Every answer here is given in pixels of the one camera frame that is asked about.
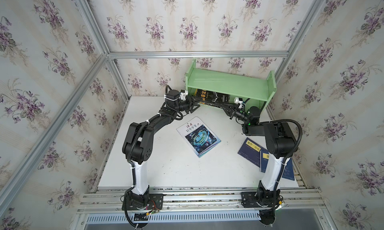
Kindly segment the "black book yellow title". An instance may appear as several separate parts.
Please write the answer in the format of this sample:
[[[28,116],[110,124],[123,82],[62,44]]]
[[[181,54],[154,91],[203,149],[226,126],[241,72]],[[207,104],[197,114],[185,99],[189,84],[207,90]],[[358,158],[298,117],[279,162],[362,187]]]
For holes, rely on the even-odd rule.
[[[223,104],[228,104],[230,95],[212,92],[207,90],[196,89],[193,96],[200,98],[200,104],[220,107]]]

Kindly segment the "white science youth magazine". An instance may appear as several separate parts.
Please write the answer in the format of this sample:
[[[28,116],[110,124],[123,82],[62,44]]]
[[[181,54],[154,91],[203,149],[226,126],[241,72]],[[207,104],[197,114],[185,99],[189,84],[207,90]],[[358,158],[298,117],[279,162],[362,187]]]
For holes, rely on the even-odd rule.
[[[221,143],[219,137],[199,117],[178,127],[177,132],[199,158]]]

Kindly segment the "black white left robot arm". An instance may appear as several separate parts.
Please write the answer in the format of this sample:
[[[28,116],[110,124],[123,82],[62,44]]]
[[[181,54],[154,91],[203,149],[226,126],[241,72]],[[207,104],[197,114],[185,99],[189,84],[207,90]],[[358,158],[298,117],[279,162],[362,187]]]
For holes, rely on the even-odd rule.
[[[186,91],[179,92],[166,86],[164,103],[159,111],[144,122],[130,124],[122,152],[130,165],[133,183],[124,193],[122,210],[127,212],[156,205],[150,199],[147,177],[147,160],[153,151],[154,136],[163,127],[181,121],[185,115],[197,110],[199,101],[200,98],[190,96]]]

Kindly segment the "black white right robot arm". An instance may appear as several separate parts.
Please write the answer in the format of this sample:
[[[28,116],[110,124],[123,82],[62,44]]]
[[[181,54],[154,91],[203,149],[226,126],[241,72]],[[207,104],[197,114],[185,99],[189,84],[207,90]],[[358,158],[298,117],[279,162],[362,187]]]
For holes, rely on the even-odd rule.
[[[256,203],[274,213],[279,199],[279,183],[289,159],[298,150],[303,136],[300,124],[291,119],[260,122],[261,110],[255,106],[244,110],[242,104],[225,104],[223,107],[230,119],[242,121],[242,132],[247,137],[264,137],[269,159],[265,175],[255,195]]]

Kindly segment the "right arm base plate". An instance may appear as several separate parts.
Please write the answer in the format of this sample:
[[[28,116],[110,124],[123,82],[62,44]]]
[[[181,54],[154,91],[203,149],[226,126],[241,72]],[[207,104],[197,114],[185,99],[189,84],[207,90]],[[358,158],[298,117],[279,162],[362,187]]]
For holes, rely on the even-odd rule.
[[[242,206],[244,208],[275,208],[282,203],[280,196],[274,196],[271,191],[264,192],[241,192]]]

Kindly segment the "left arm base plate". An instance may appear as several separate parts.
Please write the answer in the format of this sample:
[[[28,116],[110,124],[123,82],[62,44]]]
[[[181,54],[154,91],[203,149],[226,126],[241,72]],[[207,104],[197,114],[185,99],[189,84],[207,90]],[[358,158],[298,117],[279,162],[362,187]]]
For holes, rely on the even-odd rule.
[[[131,196],[128,196],[126,200],[123,200],[122,210],[161,210],[163,208],[163,203],[163,194],[148,194],[143,196],[132,194]]]

